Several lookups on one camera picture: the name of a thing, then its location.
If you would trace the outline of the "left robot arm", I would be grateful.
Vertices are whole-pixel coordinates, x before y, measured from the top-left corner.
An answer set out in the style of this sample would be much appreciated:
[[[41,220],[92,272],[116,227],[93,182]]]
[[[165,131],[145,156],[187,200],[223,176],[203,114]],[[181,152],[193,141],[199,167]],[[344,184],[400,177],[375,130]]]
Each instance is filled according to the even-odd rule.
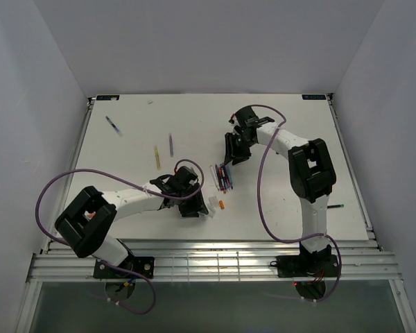
[[[198,176],[187,166],[138,189],[101,192],[94,186],[85,187],[59,215],[55,229],[77,257],[104,261],[122,278],[132,272],[135,256],[121,240],[109,235],[113,222],[174,206],[183,218],[209,214]]]

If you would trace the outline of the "light blue gel pen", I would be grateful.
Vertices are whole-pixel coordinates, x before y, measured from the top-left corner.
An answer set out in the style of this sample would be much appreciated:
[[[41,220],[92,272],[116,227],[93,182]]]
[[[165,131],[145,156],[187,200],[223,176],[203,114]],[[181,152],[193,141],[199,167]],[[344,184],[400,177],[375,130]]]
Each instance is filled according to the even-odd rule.
[[[223,178],[223,182],[224,182],[225,191],[229,191],[229,180],[228,180],[228,177],[227,177],[225,165],[223,164],[220,167],[220,169],[221,169],[221,172],[222,172],[222,178]]]

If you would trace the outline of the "yellow pen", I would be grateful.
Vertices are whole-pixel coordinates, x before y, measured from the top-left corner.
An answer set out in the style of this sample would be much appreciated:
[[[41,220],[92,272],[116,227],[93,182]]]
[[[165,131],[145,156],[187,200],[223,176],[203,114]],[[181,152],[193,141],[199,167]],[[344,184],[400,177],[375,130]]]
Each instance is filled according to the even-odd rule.
[[[154,154],[155,154],[155,162],[156,162],[157,170],[160,171],[162,168],[161,168],[159,150],[158,150],[157,145],[154,145]]]

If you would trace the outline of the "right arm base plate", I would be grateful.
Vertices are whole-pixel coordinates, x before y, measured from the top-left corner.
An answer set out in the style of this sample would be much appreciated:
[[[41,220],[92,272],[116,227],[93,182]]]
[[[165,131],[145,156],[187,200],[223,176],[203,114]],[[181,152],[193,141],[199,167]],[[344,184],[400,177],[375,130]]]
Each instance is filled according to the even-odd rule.
[[[300,255],[281,255],[272,260],[269,266],[277,269],[279,278],[336,278],[340,263],[335,255],[318,262],[308,262]]]

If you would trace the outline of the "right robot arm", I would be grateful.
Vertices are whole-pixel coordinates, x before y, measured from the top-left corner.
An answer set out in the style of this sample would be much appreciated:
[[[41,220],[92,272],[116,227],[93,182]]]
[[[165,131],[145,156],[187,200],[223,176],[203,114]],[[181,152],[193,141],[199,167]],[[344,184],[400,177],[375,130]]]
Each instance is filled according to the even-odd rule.
[[[250,159],[255,144],[265,146],[288,161],[289,181],[300,200],[302,236],[295,240],[298,255],[282,255],[271,262],[281,278],[336,278],[340,260],[333,255],[327,233],[327,207],[336,183],[327,144],[323,139],[305,139],[282,128],[270,117],[260,118],[253,105],[236,111],[225,134],[225,164],[236,165]]]

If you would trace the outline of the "white marker blue cap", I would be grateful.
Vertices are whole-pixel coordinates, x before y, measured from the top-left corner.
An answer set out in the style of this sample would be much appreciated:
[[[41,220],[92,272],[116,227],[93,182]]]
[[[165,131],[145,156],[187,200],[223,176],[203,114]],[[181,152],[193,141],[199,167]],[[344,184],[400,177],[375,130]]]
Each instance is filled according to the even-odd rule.
[[[219,167],[221,167],[223,169],[223,172],[224,172],[225,175],[230,175],[231,174],[231,171],[230,171],[230,168],[229,168],[228,164],[225,164],[225,163],[222,162],[222,163],[219,164]]]

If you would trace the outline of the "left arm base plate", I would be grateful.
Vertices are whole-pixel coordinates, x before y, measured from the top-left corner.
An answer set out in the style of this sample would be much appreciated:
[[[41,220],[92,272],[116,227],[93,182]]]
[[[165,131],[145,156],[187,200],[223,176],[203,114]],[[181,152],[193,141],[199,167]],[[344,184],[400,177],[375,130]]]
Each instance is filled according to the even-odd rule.
[[[105,262],[95,261],[94,272],[92,277],[95,279],[130,279],[136,278],[136,275],[125,273],[123,270],[133,271],[148,279],[152,279],[155,269],[154,257],[128,257],[117,268],[109,267]]]

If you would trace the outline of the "violet pen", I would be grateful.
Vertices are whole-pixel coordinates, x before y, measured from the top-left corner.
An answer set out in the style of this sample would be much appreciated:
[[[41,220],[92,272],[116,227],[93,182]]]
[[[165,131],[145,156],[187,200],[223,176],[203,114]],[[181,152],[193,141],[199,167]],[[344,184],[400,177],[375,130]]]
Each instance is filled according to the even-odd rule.
[[[168,134],[168,142],[169,142],[169,153],[170,157],[174,157],[174,148],[173,148],[173,136],[172,133]]]

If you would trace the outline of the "orange red gel pen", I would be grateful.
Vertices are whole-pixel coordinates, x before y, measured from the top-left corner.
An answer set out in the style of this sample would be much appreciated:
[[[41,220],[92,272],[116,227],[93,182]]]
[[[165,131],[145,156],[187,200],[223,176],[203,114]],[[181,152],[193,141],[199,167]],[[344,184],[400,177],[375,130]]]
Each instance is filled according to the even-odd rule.
[[[223,191],[224,194],[226,194],[227,193],[227,187],[226,187],[226,184],[225,184],[225,179],[223,177],[222,169],[221,169],[220,166],[218,166],[217,169],[218,169],[218,175],[219,175],[219,178],[220,178],[222,191]]]

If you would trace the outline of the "purple gel pen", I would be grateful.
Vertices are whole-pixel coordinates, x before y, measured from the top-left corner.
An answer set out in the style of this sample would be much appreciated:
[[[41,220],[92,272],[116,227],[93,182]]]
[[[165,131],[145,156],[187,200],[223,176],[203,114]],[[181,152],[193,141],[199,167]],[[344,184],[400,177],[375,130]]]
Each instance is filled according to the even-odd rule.
[[[217,164],[215,164],[214,169],[215,169],[215,174],[216,174],[216,177],[217,177],[217,180],[218,180],[218,185],[220,187],[220,191],[223,191],[224,188],[223,188],[223,184],[222,184],[222,178],[221,178],[221,175],[219,174],[219,169],[218,169]]]

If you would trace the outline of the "clear pen cap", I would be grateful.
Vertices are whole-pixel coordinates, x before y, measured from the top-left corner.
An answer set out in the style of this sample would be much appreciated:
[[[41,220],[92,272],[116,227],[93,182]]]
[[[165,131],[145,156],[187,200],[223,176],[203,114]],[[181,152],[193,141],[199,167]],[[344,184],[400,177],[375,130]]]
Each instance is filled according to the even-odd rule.
[[[217,208],[218,207],[218,202],[216,200],[216,198],[214,196],[209,197],[209,203],[213,208]]]
[[[216,215],[216,209],[214,207],[212,207],[211,205],[209,205],[207,207],[207,209],[209,211],[209,213],[208,213],[209,217],[214,218],[214,216]]]

